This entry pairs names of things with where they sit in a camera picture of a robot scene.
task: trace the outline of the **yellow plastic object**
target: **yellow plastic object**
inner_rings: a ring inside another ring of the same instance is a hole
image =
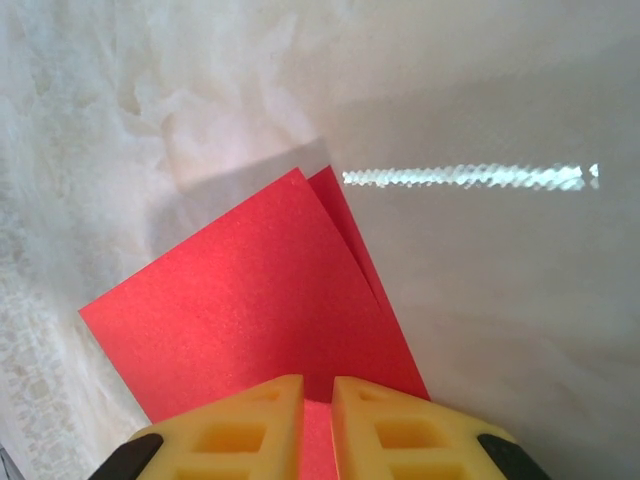
[[[139,431],[164,443],[138,480],[297,480],[303,379],[286,375]]]
[[[429,401],[337,377],[333,442],[340,480],[505,480],[477,440],[504,430]]]

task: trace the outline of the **white surface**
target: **white surface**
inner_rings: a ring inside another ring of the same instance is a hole
[[[556,479],[640,478],[638,18],[635,0],[0,2],[0,436],[25,477],[86,478],[146,422],[76,310],[330,158],[599,165],[598,190],[345,188],[437,400]]]

